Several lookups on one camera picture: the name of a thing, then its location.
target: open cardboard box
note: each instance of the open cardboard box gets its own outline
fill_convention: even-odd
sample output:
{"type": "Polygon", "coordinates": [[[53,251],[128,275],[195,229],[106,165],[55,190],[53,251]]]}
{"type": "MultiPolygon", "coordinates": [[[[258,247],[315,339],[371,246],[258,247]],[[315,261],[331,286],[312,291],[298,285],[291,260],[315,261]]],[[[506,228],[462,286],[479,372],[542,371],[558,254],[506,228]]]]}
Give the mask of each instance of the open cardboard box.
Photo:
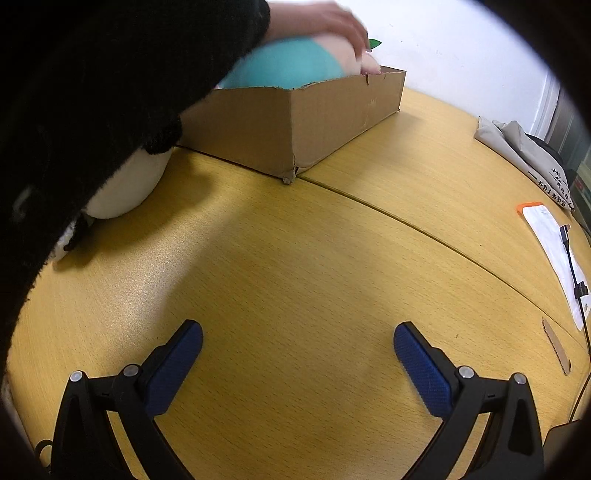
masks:
{"type": "Polygon", "coordinates": [[[186,110],[180,145],[291,183],[351,139],[398,112],[406,72],[382,67],[299,89],[214,90],[186,110]]]}

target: blue gripper pad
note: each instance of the blue gripper pad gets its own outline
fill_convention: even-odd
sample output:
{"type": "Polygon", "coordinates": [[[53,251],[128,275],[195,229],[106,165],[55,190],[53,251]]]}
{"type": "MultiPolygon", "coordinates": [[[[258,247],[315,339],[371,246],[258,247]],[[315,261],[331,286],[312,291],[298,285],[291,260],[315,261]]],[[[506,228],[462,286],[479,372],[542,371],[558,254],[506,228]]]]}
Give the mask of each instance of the blue gripper pad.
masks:
{"type": "Polygon", "coordinates": [[[448,418],[452,412],[451,388],[413,333],[402,323],[394,330],[394,351],[429,413],[448,418]]]}
{"type": "Polygon", "coordinates": [[[202,346],[201,325],[193,320],[185,320],[168,343],[150,355],[159,361],[144,388],[144,405],[150,417],[162,415],[168,410],[202,346]]]}

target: cardboard piece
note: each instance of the cardboard piece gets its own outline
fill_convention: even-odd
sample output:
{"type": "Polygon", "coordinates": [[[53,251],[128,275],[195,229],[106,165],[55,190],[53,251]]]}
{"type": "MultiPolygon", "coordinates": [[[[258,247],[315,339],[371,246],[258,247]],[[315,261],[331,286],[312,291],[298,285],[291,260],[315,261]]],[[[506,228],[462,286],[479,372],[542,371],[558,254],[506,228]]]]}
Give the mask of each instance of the cardboard piece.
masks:
{"type": "Polygon", "coordinates": [[[560,340],[554,333],[554,330],[552,330],[550,322],[548,322],[548,320],[545,318],[542,318],[542,326],[544,327],[544,331],[548,336],[548,340],[550,340],[550,343],[552,344],[552,348],[554,348],[556,356],[558,357],[558,361],[560,362],[560,366],[562,367],[562,371],[565,375],[568,375],[571,370],[571,365],[569,357],[566,355],[562,343],[560,343],[560,340]]]}

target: wooden table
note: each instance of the wooden table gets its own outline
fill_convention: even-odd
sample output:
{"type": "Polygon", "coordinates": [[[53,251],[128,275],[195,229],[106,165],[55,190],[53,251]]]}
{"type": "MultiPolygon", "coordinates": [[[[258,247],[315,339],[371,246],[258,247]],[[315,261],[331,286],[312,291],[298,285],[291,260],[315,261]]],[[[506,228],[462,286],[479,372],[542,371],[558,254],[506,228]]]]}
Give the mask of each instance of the wooden table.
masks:
{"type": "Polygon", "coordinates": [[[516,289],[583,346],[540,243],[515,212],[543,202],[591,281],[589,243],[579,224],[531,180],[474,140],[472,115],[405,89],[401,111],[305,172],[303,178],[358,199],[429,235],[516,289]]]}
{"type": "MultiPolygon", "coordinates": [[[[13,341],[9,372],[33,444],[52,436],[72,371],[112,375],[141,362],[185,318],[202,324],[204,348],[158,425],[196,478],[400,478],[439,425],[392,349],[406,320],[456,364],[494,378],[525,373],[543,435],[567,420],[588,371],[558,307],[551,322],[568,377],[543,311],[509,280],[305,179],[285,186],[177,150],[140,207],[93,230],[42,272],[13,341]]],[[[584,264],[589,252],[576,247],[584,264]]],[[[539,288],[550,295],[554,285],[539,288]]]]}

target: human hand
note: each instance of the human hand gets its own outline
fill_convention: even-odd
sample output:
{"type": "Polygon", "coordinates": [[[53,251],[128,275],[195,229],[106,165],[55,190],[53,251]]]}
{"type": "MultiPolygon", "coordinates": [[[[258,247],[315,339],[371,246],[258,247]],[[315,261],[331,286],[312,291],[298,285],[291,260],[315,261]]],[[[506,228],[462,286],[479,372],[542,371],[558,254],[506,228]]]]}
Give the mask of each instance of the human hand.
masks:
{"type": "Polygon", "coordinates": [[[358,59],[365,50],[369,50],[368,32],[363,24],[336,2],[304,5],[270,2],[269,8],[271,23],[264,43],[281,38],[332,33],[349,40],[358,59]]]}

